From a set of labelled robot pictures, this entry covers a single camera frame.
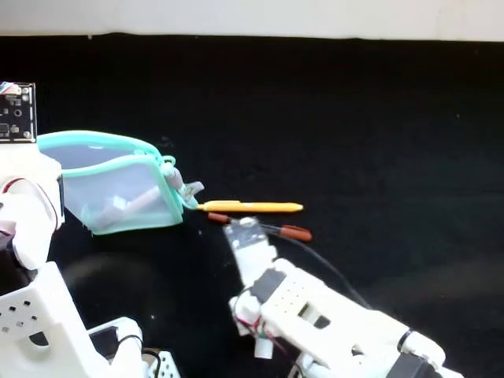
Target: black wire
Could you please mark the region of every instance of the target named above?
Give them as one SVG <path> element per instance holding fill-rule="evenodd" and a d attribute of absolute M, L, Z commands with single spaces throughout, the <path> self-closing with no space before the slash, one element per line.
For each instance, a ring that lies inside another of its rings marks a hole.
<path fill-rule="evenodd" d="M 352 286 L 352 284 L 348 281 L 348 279 L 337 269 L 333 264 L 331 264 L 329 261 L 327 261 L 325 258 L 320 256 L 313 248 L 307 246 L 305 243 L 301 243 L 300 241 L 296 239 L 291 239 L 288 237 L 285 237 L 283 235 L 279 235 L 276 231 L 276 229 L 279 229 L 278 227 L 270 226 L 270 225 L 263 225 L 262 226 L 266 232 L 270 235 L 274 235 L 277 238 L 287 240 L 288 242 L 302 248 L 305 252 L 308 252 L 311 254 L 314 258 L 316 258 L 323 266 L 325 266 L 327 269 L 329 269 L 331 272 L 333 272 L 341 282 L 341 284 L 345 287 L 346 291 L 348 291 L 348 294 L 352 297 L 352 299 L 357 302 L 359 305 L 362 307 L 365 307 L 366 309 L 371 309 L 371 305 L 367 303 L 367 301 L 362 298 L 362 296 L 355 290 L 355 288 Z"/>
<path fill-rule="evenodd" d="M 159 376 L 159 370 L 161 369 L 161 357 L 159 357 L 159 354 L 156 353 L 156 352 L 153 352 L 152 350 L 143 349 L 143 340 L 138 335 L 127 335 L 127 336 L 123 337 L 121 340 L 119 340 L 119 343 L 117 344 L 117 348 L 119 348 L 119 346 L 124 341 L 126 341 L 128 339 L 137 339 L 138 341 L 140 341 L 140 346 L 141 346 L 140 349 L 142 350 L 142 355 L 149 354 L 150 356 L 156 357 L 156 359 L 157 359 L 157 367 L 156 367 L 156 371 L 154 373 L 154 377 L 158 378 L 158 376 Z"/>
<path fill-rule="evenodd" d="M 245 287 L 243 290 L 241 290 L 239 292 L 239 294 L 236 296 L 236 300 L 235 300 L 235 304 L 233 305 L 233 311 L 232 311 L 232 316 L 233 316 L 233 320 L 236 322 L 236 323 L 240 323 L 243 327 L 245 327 L 249 332 L 250 334 L 253 336 L 253 337 L 256 337 L 256 331 L 252 329 L 251 326 L 247 325 L 247 324 L 244 324 L 242 321 L 240 321 L 238 319 L 238 317 L 236 316 L 236 305 L 238 304 L 238 301 L 240 298 L 242 298 L 242 295 L 244 295 L 246 292 L 248 292 L 250 290 L 249 287 Z"/>
<path fill-rule="evenodd" d="M 148 354 L 157 359 L 156 371 L 154 373 L 154 377 L 159 377 L 159 370 L 161 369 L 161 357 L 159 357 L 159 353 L 153 352 L 152 350 L 142 349 L 142 354 Z"/>
<path fill-rule="evenodd" d="M 117 349 L 119 349 L 119 346 L 123 343 L 123 341 L 126 341 L 128 339 L 137 339 L 138 341 L 140 341 L 140 348 L 143 348 L 143 340 L 140 336 L 138 335 L 127 335 L 125 337 L 123 337 L 121 340 L 119 340 L 119 343 L 117 344 Z"/>

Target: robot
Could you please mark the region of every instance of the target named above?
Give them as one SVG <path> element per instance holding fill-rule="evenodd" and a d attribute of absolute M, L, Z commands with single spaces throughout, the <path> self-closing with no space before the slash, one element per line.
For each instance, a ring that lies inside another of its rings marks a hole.
<path fill-rule="evenodd" d="M 301 351 L 290 377 L 463 378 L 434 341 L 279 258 L 256 219 L 224 230 L 244 286 L 229 308 L 255 357 L 271 358 L 281 337 Z"/>
<path fill-rule="evenodd" d="M 47 261 L 64 193 L 61 165 L 37 147 L 35 111 L 35 85 L 0 83 L 0 378 L 178 378 L 167 351 L 143 361 L 134 320 L 86 330 Z M 244 287 L 229 308 L 256 357 L 271 358 L 281 337 L 301 351 L 291 378 L 463 378 L 426 336 L 278 258 L 254 218 L 224 230 Z"/>
<path fill-rule="evenodd" d="M 61 165 L 37 147 L 35 111 L 34 84 L 0 83 L 0 377 L 147 378 L 167 358 L 174 369 L 169 352 L 143 361 L 153 353 L 132 319 L 86 330 L 47 261 L 65 222 L 63 188 Z"/>

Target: white wall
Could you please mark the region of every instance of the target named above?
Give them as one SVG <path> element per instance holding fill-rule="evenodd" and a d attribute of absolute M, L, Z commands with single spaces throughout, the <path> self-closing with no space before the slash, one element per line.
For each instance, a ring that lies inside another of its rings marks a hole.
<path fill-rule="evenodd" d="M 0 0 L 0 35 L 504 40 L 504 0 Z"/>

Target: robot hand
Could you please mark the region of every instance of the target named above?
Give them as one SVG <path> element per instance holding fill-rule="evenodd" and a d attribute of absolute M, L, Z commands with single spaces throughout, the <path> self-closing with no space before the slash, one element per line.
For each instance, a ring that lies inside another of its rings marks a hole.
<path fill-rule="evenodd" d="M 255 219 L 225 233 L 245 287 L 229 305 L 240 335 L 256 338 L 256 357 L 271 358 L 282 337 L 302 352 L 291 376 L 462 378 L 443 367 L 445 353 L 434 341 L 276 258 Z"/>

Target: white plastic bracket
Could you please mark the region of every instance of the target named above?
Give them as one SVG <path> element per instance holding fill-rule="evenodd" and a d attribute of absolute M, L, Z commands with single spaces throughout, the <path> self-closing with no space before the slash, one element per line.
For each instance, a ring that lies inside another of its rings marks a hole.
<path fill-rule="evenodd" d="M 157 378 L 180 378 L 179 369 L 176 368 L 175 361 L 173 361 L 172 354 L 168 351 L 159 352 L 161 359 L 161 368 Z M 156 368 L 158 367 L 158 360 L 154 360 L 149 367 L 149 378 L 156 378 Z"/>

